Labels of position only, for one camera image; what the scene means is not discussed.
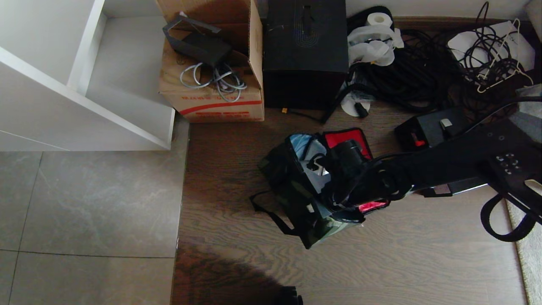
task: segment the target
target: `black strap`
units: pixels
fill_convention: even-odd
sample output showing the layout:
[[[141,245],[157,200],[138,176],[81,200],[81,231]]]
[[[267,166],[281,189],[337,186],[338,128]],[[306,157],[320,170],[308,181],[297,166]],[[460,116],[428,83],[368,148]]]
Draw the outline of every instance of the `black strap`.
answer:
[[[491,212],[493,211],[493,208],[502,199],[503,196],[501,194],[497,194],[495,197],[491,198],[488,202],[486,202],[486,204],[483,206],[482,211],[480,212],[480,219],[482,220],[483,228],[486,229],[486,231],[491,236],[498,240],[502,240],[503,242],[517,242],[518,240],[523,239],[529,233],[531,233],[534,225],[536,224],[536,221],[528,215],[525,215],[525,217],[523,217],[523,220],[521,220],[519,225],[514,230],[512,230],[512,232],[508,234],[497,234],[489,223],[489,217],[491,215]]]
[[[291,235],[291,236],[299,236],[296,232],[295,232],[295,229],[292,229],[290,228],[285,222],[284,220],[282,220],[277,214],[273,213],[273,212],[270,212],[264,208],[262,208],[261,206],[257,205],[255,202],[254,202],[254,199],[256,197],[258,197],[259,195],[261,194],[265,194],[265,193],[269,193],[271,192],[270,190],[264,190],[263,192],[259,192],[259,193],[256,193],[252,196],[249,197],[250,199],[250,202],[252,203],[252,206],[254,207],[254,210],[256,212],[263,212],[263,213],[267,213],[267,215],[269,215],[269,217],[271,217],[271,219],[275,222],[275,224],[277,225],[277,227],[279,227],[280,231],[282,231],[282,233],[284,233],[285,235]]]

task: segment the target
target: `black box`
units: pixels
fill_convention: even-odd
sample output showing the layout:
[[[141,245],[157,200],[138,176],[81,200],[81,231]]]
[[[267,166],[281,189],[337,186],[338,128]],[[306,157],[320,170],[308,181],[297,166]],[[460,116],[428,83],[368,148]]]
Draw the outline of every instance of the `black box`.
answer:
[[[345,0],[269,0],[266,107],[327,110],[348,74]]]
[[[444,128],[441,125],[443,119],[449,120],[451,125]],[[437,146],[468,125],[463,109],[456,107],[412,117],[395,128],[395,135],[404,151],[418,151]],[[483,185],[485,183],[476,177],[423,189],[421,194],[424,197],[448,197]]]

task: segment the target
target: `toilet paper roll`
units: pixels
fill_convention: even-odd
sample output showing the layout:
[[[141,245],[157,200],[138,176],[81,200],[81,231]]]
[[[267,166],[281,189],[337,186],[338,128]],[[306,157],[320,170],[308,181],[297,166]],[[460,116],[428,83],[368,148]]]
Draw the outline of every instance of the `toilet paper roll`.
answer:
[[[391,27],[392,20],[390,16],[388,16],[387,14],[384,14],[383,12],[374,12],[372,14],[369,14],[369,16],[367,17],[367,22],[365,22],[365,25],[376,26],[377,24]]]

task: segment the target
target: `black bag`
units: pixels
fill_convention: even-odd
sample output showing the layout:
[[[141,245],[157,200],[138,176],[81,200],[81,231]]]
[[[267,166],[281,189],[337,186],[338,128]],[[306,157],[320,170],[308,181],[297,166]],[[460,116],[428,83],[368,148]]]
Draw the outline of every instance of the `black bag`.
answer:
[[[371,151],[359,128],[320,134],[293,134],[275,147],[261,160],[258,168],[265,176],[277,201],[291,221],[290,228],[278,215],[255,203],[260,192],[250,197],[254,209],[265,212],[287,235],[299,236],[305,248],[347,227],[361,224],[365,215],[387,207],[389,202],[369,202],[351,211],[332,212],[324,205],[322,189],[331,181],[331,175],[320,175],[307,167],[315,156],[325,156],[335,145],[355,140],[367,159]]]

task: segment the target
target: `red stripe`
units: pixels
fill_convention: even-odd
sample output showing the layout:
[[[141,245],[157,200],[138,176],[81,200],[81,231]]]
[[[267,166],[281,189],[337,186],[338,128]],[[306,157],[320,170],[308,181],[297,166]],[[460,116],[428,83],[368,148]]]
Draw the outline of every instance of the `red stripe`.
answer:
[[[241,105],[260,105],[261,103],[262,101],[260,100],[251,100],[251,101],[236,101],[234,103],[207,104],[207,105],[201,105],[201,106],[188,108],[183,111],[179,111],[179,113],[185,116],[188,113],[192,113],[194,111],[199,111],[199,110],[204,110],[204,109],[209,109],[209,108],[231,107],[231,106],[241,106]]]
[[[367,212],[370,209],[381,207],[381,206],[384,206],[386,204],[387,204],[387,202],[372,201],[372,202],[367,202],[366,204],[360,205],[358,207],[358,209],[359,209],[360,212],[363,213],[363,212]]]

